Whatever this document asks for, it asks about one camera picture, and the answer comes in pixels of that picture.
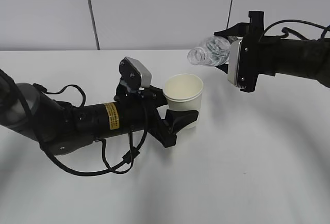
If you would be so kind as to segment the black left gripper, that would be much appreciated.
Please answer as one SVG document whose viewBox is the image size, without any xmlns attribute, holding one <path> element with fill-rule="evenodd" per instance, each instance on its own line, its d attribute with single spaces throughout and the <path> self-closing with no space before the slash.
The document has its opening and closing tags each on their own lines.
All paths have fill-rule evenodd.
<svg viewBox="0 0 330 224">
<path fill-rule="evenodd" d="M 151 134 L 165 148 L 176 145 L 177 133 L 195 122 L 199 116 L 197 110 L 167 110 L 165 118 L 161 118 L 158 107 L 168 104 L 161 88 L 150 85 L 138 91 L 129 91 L 119 84 L 114 100 L 122 104 L 126 121 L 130 127 L 141 126 L 146 134 Z"/>
</svg>

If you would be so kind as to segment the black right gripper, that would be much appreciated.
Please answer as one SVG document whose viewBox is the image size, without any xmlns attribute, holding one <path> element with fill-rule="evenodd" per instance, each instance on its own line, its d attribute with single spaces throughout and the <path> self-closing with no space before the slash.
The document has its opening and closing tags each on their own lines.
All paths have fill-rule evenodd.
<svg viewBox="0 0 330 224">
<path fill-rule="evenodd" d="M 272 65 L 272 50 L 268 45 L 274 40 L 265 38 L 268 29 L 264 23 L 263 11 L 249 11 L 249 23 L 238 23 L 226 30 L 214 32 L 216 37 L 243 37 L 241 48 L 241 83 L 242 92 L 254 92 L 259 75 L 275 76 Z M 228 73 L 228 64 L 216 66 Z"/>
</svg>

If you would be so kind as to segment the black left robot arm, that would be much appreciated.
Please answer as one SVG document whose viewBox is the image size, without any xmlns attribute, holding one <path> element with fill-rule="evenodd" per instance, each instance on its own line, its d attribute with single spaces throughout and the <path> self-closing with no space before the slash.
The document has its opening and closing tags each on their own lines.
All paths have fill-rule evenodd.
<svg viewBox="0 0 330 224">
<path fill-rule="evenodd" d="M 176 144 L 177 133 L 197 120 L 199 112 L 167 110 L 162 89 L 151 85 L 150 73 L 120 69 L 114 101 L 74 106 L 51 99 L 39 84 L 15 83 L 1 73 L 1 126 L 45 144 L 49 151 L 66 155 L 95 141 L 144 131 L 164 147 Z"/>
</svg>

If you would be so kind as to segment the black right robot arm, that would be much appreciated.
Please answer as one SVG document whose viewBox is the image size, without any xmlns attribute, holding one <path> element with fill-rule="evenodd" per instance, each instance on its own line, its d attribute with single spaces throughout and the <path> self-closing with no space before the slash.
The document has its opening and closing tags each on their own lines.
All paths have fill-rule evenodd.
<svg viewBox="0 0 330 224">
<path fill-rule="evenodd" d="M 238 23 L 214 33 L 230 41 L 228 64 L 218 66 L 227 79 L 243 92 L 255 91 L 258 76 L 285 74 L 317 80 L 329 87 L 329 27 L 308 21 L 298 23 L 322 30 L 317 40 L 309 40 L 299 32 L 284 27 L 283 34 L 267 36 L 266 32 L 277 25 L 264 27 L 264 12 L 250 11 L 248 23 Z"/>
</svg>

